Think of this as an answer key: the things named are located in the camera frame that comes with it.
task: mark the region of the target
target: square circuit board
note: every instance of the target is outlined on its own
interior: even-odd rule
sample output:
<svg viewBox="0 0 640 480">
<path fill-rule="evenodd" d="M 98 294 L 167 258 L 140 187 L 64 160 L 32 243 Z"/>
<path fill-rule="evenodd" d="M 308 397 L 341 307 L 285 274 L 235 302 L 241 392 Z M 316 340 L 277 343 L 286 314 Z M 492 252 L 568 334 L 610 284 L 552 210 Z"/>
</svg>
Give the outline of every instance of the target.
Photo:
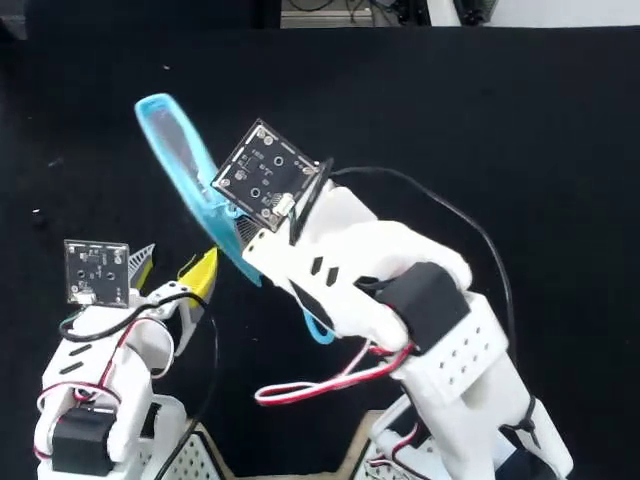
<svg viewBox="0 0 640 480">
<path fill-rule="evenodd" d="M 220 168 L 212 186 L 259 225 L 277 231 L 320 171 L 262 120 Z"/>
<path fill-rule="evenodd" d="M 65 240 L 67 301 L 129 307 L 129 246 Z"/>
</svg>

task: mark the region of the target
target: hole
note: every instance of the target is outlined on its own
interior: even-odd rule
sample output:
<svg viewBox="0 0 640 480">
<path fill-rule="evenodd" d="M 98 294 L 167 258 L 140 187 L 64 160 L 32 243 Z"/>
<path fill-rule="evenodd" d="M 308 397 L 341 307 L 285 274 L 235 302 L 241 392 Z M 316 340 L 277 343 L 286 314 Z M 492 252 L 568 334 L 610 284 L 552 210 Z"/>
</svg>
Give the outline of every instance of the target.
<svg viewBox="0 0 640 480">
<path fill-rule="evenodd" d="M 70 357 L 75 357 L 76 355 L 80 355 L 82 352 L 86 352 L 87 350 L 89 350 L 93 345 L 91 345 L 90 343 L 83 345 L 80 348 L 76 348 L 75 350 L 72 350 L 69 352 L 69 356 Z"/>
<path fill-rule="evenodd" d="M 60 375 L 66 375 L 67 373 L 71 373 L 74 370 L 77 370 L 78 368 L 82 367 L 83 365 L 84 363 L 82 362 L 77 362 L 77 363 L 74 363 L 73 365 L 69 365 L 68 367 L 65 367 L 62 370 L 60 370 Z"/>
</svg>

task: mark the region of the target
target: black background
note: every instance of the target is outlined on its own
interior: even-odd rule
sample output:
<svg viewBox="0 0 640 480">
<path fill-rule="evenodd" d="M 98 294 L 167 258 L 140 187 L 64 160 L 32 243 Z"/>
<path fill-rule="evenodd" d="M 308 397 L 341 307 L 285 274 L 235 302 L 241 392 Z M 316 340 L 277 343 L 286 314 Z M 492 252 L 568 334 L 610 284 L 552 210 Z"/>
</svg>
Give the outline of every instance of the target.
<svg viewBox="0 0 640 480">
<path fill-rule="evenodd" d="M 393 166 L 475 216 L 510 272 L 521 373 L 576 461 L 632 478 L 638 447 L 636 276 L 640 31 L 356 30 L 217 33 L 128 45 L 30 45 L 0 55 L 1 380 L 7 478 L 35 477 L 39 376 L 58 343 L 63 238 L 156 242 L 149 282 L 210 242 L 147 147 L 133 104 L 175 96 L 222 161 L 261 117 L 313 159 Z M 349 179 L 382 218 L 459 250 L 502 316 L 477 235 L 396 180 Z M 44 226 L 34 226 L 40 208 Z M 255 405 L 272 382 L 322 379 L 357 339 L 313 343 L 293 301 L 223 261 L 214 297 L 218 395 L 205 424 L 239 475 L 338 467 L 389 382 Z M 199 404 L 209 326 L 159 385 Z"/>
</svg>

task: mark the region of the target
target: black strap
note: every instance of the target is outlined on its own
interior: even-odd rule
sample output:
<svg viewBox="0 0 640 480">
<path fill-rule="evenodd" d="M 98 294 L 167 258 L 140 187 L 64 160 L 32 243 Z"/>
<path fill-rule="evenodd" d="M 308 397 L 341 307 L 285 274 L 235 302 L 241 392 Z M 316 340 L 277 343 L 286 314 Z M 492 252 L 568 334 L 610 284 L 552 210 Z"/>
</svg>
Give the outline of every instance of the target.
<svg viewBox="0 0 640 480">
<path fill-rule="evenodd" d="M 517 425 L 504 425 L 504 427 L 508 428 L 509 430 L 513 430 L 514 432 L 519 430 L 527 432 L 529 435 L 531 435 L 533 444 L 538 448 L 542 448 L 540 447 L 540 442 L 538 441 L 538 436 L 536 435 L 536 424 L 531 418 L 533 416 L 533 411 L 535 410 L 535 408 L 536 397 L 531 395 L 529 399 L 529 406 L 527 407 L 524 418 L 520 421 L 520 423 L 518 423 Z"/>
</svg>

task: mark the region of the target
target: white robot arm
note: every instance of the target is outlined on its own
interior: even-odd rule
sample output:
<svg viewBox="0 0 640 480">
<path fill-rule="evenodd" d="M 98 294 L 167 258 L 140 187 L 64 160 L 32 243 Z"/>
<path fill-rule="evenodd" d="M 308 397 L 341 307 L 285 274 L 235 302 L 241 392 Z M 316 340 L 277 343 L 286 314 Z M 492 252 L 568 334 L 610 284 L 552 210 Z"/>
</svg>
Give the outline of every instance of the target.
<svg viewBox="0 0 640 480">
<path fill-rule="evenodd" d="M 408 392 L 441 456 L 442 464 L 421 472 L 424 478 L 494 480 L 495 450 L 504 442 L 498 429 L 504 425 L 521 427 L 522 445 L 556 478 L 572 470 L 544 405 L 507 355 L 507 338 L 489 303 L 468 290 L 471 271 L 459 254 L 402 224 L 377 220 L 331 181 L 295 246 L 288 235 L 288 223 L 275 233 L 261 230 L 243 258 L 337 336 L 361 336 L 393 352 L 416 345 L 392 377 Z M 362 279 L 386 287 L 372 298 L 359 286 Z M 394 298 L 404 305 L 392 305 Z M 391 458 L 398 436 L 380 430 L 372 438 Z M 402 455 L 410 452 L 403 449 Z"/>
<path fill-rule="evenodd" d="M 42 376 L 37 402 L 39 480 L 155 477 L 185 431 L 186 413 L 175 398 L 155 394 L 152 380 L 192 337 L 203 309 L 186 295 L 208 300 L 216 266 L 213 249 L 180 281 L 147 297 L 132 288 L 127 308 L 90 305 L 63 322 L 68 338 Z M 174 315 L 177 348 L 165 326 Z"/>
</svg>

